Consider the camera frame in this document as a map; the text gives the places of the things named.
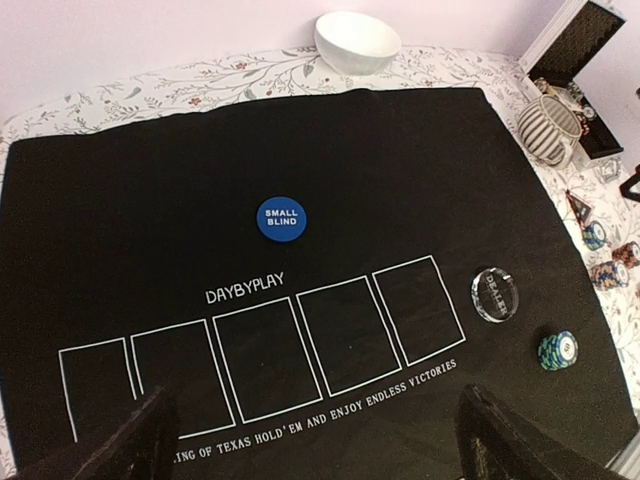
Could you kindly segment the blue small blind button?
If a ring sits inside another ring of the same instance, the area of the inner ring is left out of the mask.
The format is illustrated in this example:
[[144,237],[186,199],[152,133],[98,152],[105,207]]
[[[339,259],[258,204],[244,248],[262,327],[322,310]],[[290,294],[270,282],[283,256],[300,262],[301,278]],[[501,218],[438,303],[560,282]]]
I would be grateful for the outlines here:
[[256,223],[266,238],[288,243],[297,240],[305,232],[307,214],[296,200],[276,196],[265,200],[258,207]]

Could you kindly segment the clear acrylic dealer button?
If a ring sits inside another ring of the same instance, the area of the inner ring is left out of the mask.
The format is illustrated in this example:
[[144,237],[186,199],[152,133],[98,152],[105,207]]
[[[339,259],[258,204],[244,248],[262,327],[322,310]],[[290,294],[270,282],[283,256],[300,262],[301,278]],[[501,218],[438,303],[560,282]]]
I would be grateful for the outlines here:
[[481,270],[472,280],[470,294],[477,314],[489,323],[507,322],[519,307],[513,276],[498,267]]

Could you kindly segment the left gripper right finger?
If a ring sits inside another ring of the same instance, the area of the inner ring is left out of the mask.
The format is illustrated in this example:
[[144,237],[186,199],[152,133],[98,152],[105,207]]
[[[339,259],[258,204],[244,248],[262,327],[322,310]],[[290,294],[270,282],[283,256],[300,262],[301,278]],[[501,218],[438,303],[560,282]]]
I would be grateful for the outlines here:
[[620,479],[543,433],[489,390],[469,384],[457,405],[464,479]]

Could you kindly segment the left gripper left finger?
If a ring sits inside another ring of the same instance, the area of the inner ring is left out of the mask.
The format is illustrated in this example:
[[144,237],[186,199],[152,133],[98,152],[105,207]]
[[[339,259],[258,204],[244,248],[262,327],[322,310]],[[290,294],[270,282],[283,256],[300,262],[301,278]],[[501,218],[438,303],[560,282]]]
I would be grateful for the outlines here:
[[58,450],[16,479],[169,479],[178,442],[175,390],[158,386],[108,435]]

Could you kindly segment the green blue chip stack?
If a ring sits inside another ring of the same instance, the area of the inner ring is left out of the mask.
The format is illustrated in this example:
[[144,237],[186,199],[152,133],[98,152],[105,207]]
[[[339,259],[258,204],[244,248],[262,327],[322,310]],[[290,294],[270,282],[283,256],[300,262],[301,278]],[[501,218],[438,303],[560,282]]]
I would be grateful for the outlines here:
[[607,244],[607,235],[599,221],[591,221],[582,228],[582,239],[591,251],[597,251]]

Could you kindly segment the blue peach chip stack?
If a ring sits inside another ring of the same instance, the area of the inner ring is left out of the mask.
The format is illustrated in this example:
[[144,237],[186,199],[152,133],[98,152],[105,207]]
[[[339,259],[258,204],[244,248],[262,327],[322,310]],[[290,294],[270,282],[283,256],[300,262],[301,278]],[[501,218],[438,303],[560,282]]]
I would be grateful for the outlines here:
[[620,260],[611,260],[594,265],[589,273],[595,288],[602,291],[626,287],[630,281],[629,271]]

